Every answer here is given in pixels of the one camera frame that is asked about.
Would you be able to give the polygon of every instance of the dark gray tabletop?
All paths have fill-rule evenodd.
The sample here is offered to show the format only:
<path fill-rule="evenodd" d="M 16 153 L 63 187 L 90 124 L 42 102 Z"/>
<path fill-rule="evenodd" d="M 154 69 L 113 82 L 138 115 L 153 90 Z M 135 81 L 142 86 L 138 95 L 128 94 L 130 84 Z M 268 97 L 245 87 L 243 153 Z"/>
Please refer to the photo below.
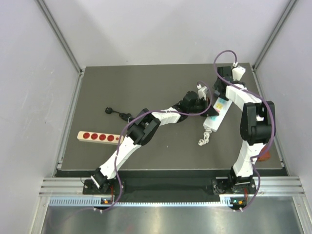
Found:
<path fill-rule="evenodd" d="M 249 64 L 242 81 L 258 93 Z M 106 107 L 136 116 L 143 108 L 163 110 L 180 101 L 187 91 L 204 80 L 212 88 L 216 75 L 211 64 L 87 67 L 70 130 L 62 170 L 93 170 L 116 150 L 115 145 L 80 142 L 79 131 L 120 134 L 126 122 Z M 229 169 L 237 160 L 242 139 L 241 111 L 234 104 L 210 141 L 203 137 L 204 117 L 189 117 L 179 124 L 160 127 L 146 146 L 134 152 L 122 166 L 125 170 Z M 257 162 L 258 168 L 281 168 L 273 146 L 271 159 Z"/>

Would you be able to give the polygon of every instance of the black cable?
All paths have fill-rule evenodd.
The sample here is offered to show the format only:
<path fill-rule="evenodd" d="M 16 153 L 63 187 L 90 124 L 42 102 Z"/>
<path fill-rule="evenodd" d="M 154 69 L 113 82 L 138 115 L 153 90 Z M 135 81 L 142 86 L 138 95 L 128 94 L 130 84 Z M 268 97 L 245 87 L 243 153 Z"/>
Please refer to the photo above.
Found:
<path fill-rule="evenodd" d="M 105 109 L 105 113 L 107 114 L 111 114 L 111 113 L 118 113 L 119 114 L 119 117 L 126 121 L 126 122 L 130 122 L 131 120 L 133 120 L 134 118 L 132 117 L 132 115 L 130 113 L 121 113 L 121 112 L 118 112 L 118 111 L 114 111 L 111 107 L 106 107 Z"/>
<path fill-rule="evenodd" d="M 83 185 L 85 185 L 84 182 L 82 181 L 82 178 L 81 178 L 81 177 L 80 177 L 80 181 L 83 183 Z"/>

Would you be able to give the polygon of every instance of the white cable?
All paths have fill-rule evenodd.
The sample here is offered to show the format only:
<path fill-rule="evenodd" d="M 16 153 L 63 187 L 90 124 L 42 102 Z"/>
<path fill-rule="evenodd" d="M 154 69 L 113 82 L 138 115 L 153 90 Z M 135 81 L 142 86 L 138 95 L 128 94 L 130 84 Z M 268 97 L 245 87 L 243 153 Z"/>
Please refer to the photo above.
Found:
<path fill-rule="evenodd" d="M 211 128 L 208 128 L 208 127 L 204 127 L 204 128 L 205 128 L 204 138 L 199 140 L 199 142 L 198 142 L 199 146 L 203 146 L 203 145 L 207 144 L 209 142 L 210 134 L 213 132 L 211 130 Z"/>

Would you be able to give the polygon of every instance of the metal frame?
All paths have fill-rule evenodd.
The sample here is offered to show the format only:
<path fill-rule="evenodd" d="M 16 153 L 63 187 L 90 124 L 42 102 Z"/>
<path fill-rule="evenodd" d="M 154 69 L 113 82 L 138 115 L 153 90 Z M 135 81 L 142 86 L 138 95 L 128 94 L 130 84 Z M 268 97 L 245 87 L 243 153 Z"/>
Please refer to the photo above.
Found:
<path fill-rule="evenodd" d="M 262 85 L 261 85 L 261 83 L 260 83 L 260 80 L 259 80 L 257 71 L 256 71 L 252 66 L 251 66 L 251 69 L 252 69 L 252 72 L 253 72 L 253 77 L 254 77 L 255 83 L 256 83 L 257 88 L 258 88 L 258 90 L 259 90 L 259 94 L 260 94 L 265 100 L 267 100 L 267 98 L 266 98 L 266 96 L 265 96 L 265 94 L 264 94 Z M 288 165 L 286 159 L 283 157 L 283 155 L 285 155 L 285 153 L 284 153 L 282 144 L 280 143 L 280 137 L 279 137 L 279 135 L 278 135 L 278 132 L 276 132 L 276 134 L 275 134 L 274 143 L 275 143 L 275 146 L 276 146 L 276 149 L 277 149 L 278 156 L 279 156 L 279 158 L 280 158 L 280 160 L 281 160 L 282 166 L 285 167 L 287 173 L 288 173 L 289 175 L 292 176 L 292 173 L 291 173 L 291 171 L 290 171 L 289 165 Z"/>
<path fill-rule="evenodd" d="M 43 15 L 45 16 L 47 22 L 51 26 L 52 31 L 55 33 L 55 36 L 57 37 L 60 45 L 63 47 L 65 53 L 67 54 L 69 60 L 73 64 L 74 68 L 78 71 L 79 74 L 82 72 L 82 68 L 79 66 L 79 63 L 77 62 L 73 52 L 69 48 L 66 39 L 64 38 L 62 32 L 60 31 L 57 23 L 55 22 L 49 8 L 45 4 L 44 0 L 35 0 L 38 7 L 42 11 Z"/>
<path fill-rule="evenodd" d="M 75 91 L 73 93 L 72 101 L 70 104 L 69 112 L 67 114 L 67 119 L 64 127 L 64 133 L 62 135 L 61 143 L 58 150 L 57 161 L 55 163 L 54 173 L 57 168 L 61 167 L 62 159 L 64 156 L 64 151 L 66 143 L 69 136 L 69 130 L 72 124 L 73 115 L 76 108 L 76 103 L 78 100 L 78 95 L 80 92 L 82 79 L 83 79 L 83 70 L 81 69 L 79 63 L 77 62 L 74 54 L 72 53 L 70 47 L 68 46 L 66 39 L 61 33 L 58 25 L 56 24 L 51 12 L 49 11 L 44 0 L 35 0 L 39 8 L 43 12 L 46 20 L 48 21 L 51 29 L 58 38 L 62 48 L 73 64 L 74 68 L 78 71 L 79 77 L 75 86 Z M 266 41 L 263 49 L 261 50 L 259 56 L 257 57 L 255 64 L 252 66 L 253 75 L 258 86 L 260 94 L 264 97 L 264 92 L 259 82 L 257 75 L 257 69 L 260 66 L 262 60 L 267 54 L 269 48 L 276 39 L 279 31 L 282 26 L 285 24 L 288 16 L 291 14 L 292 10 L 295 7 L 295 4 L 298 0 L 290 0 L 284 9 L 283 14 L 279 18 L 277 24 L 275 25 L 272 33 L 270 34 L 268 40 Z M 282 163 L 285 163 L 286 169 L 287 162 L 283 159 L 283 149 L 280 144 L 278 135 L 275 136 L 275 144 L 278 150 L 278 154 Z M 37 211 L 34 216 L 32 226 L 29 230 L 29 233 L 41 233 L 44 219 L 46 217 L 46 212 L 48 205 L 58 205 L 59 201 L 66 203 L 69 199 L 74 199 L 78 201 L 79 206 L 85 206 L 85 200 L 97 200 L 99 196 L 96 195 L 83 195 L 82 194 L 83 185 L 80 181 L 80 178 L 45 178 L 40 189 L 39 199 L 37 203 Z M 187 203 L 138 203 L 138 202 L 120 202 L 117 206 L 224 206 L 228 205 L 227 198 L 229 195 L 221 195 L 220 202 L 187 202 Z M 294 205 L 298 213 L 299 220 L 301 222 L 304 233 L 312 233 L 312 213 L 305 197 L 304 190 L 302 188 L 301 182 L 296 176 L 284 176 L 284 177 L 262 177 L 261 178 L 261 187 L 257 196 L 291 196 L 293 197 Z"/>
<path fill-rule="evenodd" d="M 259 65 L 261 64 L 263 58 L 265 57 L 265 55 L 267 54 L 269 48 L 272 46 L 272 43 L 274 42 L 274 40 L 276 39 L 276 36 L 278 35 L 279 31 L 281 30 L 281 28 L 283 27 L 283 25 L 285 24 L 288 16 L 291 14 L 292 10 L 294 9 L 296 3 L 298 2 L 298 0 L 290 0 L 286 6 L 286 8 L 284 9 L 281 17 L 279 18 L 277 24 L 275 25 L 273 31 L 271 32 L 267 42 L 264 44 L 264 47 L 262 48 L 259 56 L 257 57 L 253 68 L 255 70 L 258 69 Z"/>
<path fill-rule="evenodd" d="M 54 167 L 54 170 L 52 173 L 53 176 L 56 174 L 57 169 L 60 169 L 62 166 L 62 161 L 63 161 L 64 154 L 65 154 L 66 144 L 68 141 L 69 132 L 70 132 L 70 128 L 72 126 L 74 113 L 75 113 L 75 109 L 76 109 L 76 104 L 78 101 L 78 97 L 79 97 L 79 93 L 80 93 L 80 89 L 81 89 L 81 85 L 82 85 L 83 75 L 84 75 L 84 70 L 81 72 L 81 74 L 79 75 L 79 77 L 77 79 L 77 82 L 75 85 L 75 90 L 73 92 L 73 96 L 72 96 L 72 99 L 70 102 L 69 110 L 68 110 L 67 117 L 66 117 L 66 123 L 64 125 L 62 138 L 61 138 L 59 148 L 58 148 L 57 160 L 55 161 L 55 167 Z"/>
<path fill-rule="evenodd" d="M 44 197 L 99 197 L 82 194 L 83 184 L 80 178 L 45 178 L 39 196 Z M 243 195 L 220 195 L 220 197 Z M 268 176 L 261 178 L 261 187 L 257 196 L 305 196 L 299 177 Z"/>
<path fill-rule="evenodd" d="M 99 197 L 109 197 L 109 195 L 83 195 L 83 184 L 80 178 L 45 178 L 43 180 L 37 212 L 30 233 L 41 233 L 48 205 L 51 206 L 72 206 L 70 200 L 75 201 L 75 206 L 93 206 L 86 205 L 86 200 L 97 200 Z M 269 197 L 292 197 L 296 207 L 299 220 L 305 234 L 312 233 L 311 210 L 308 206 L 299 177 L 297 176 L 279 176 L 262 177 L 261 187 L 257 196 Z M 219 202 L 119 202 L 119 207 L 226 207 L 229 206 L 230 197 L 235 195 L 220 195 Z"/>

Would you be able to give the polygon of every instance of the red dot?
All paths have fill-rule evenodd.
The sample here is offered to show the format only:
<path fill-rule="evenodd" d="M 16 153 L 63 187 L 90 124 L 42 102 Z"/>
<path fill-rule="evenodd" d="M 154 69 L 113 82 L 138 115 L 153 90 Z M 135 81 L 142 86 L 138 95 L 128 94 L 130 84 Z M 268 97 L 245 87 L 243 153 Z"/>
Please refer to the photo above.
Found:
<path fill-rule="evenodd" d="M 96 133 L 93 133 L 93 134 L 91 135 L 91 139 L 92 139 L 92 140 L 97 139 L 97 137 L 98 137 L 98 135 L 97 135 Z"/>
<path fill-rule="evenodd" d="M 84 139 L 88 139 L 89 136 L 90 136 L 90 133 L 84 133 L 84 134 L 82 135 L 82 137 L 83 137 Z"/>
<path fill-rule="evenodd" d="M 108 141 L 113 141 L 114 138 L 115 138 L 115 137 L 114 137 L 113 135 L 109 135 L 109 136 L 107 137 L 107 140 L 108 140 Z"/>
<path fill-rule="evenodd" d="M 101 134 L 98 137 L 100 140 L 105 140 L 106 139 L 106 135 L 105 134 Z"/>

